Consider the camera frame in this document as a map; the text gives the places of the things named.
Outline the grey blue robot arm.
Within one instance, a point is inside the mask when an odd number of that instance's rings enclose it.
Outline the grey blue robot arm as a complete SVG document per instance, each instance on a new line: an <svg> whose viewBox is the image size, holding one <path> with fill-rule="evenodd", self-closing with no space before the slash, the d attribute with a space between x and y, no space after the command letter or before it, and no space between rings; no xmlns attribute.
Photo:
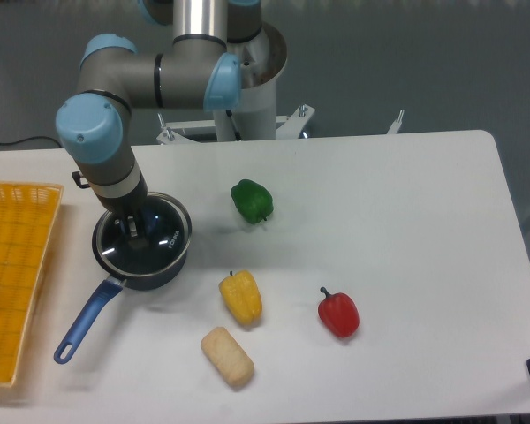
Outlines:
<svg viewBox="0 0 530 424"><path fill-rule="evenodd" d="M242 94L239 59L227 48L261 29L259 1L141 1L157 25L172 27L170 51L141 54L125 37L100 34L79 65L77 93L60 107L63 148L125 232L143 231L148 190L127 140L134 110L232 110Z"/></svg>

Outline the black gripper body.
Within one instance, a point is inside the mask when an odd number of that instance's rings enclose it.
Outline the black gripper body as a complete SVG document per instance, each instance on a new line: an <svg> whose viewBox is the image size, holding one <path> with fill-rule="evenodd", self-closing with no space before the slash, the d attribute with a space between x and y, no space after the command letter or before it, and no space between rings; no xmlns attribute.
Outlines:
<svg viewBox="0 0 530 424"><path fill-rule="evenodd" d="M90 188L105 209L120 217L136 214L148 194L147 184L139 171L131 172L114 185L93 184L86 181L80 171L74 171L72 179L79 188Z"/></svg>

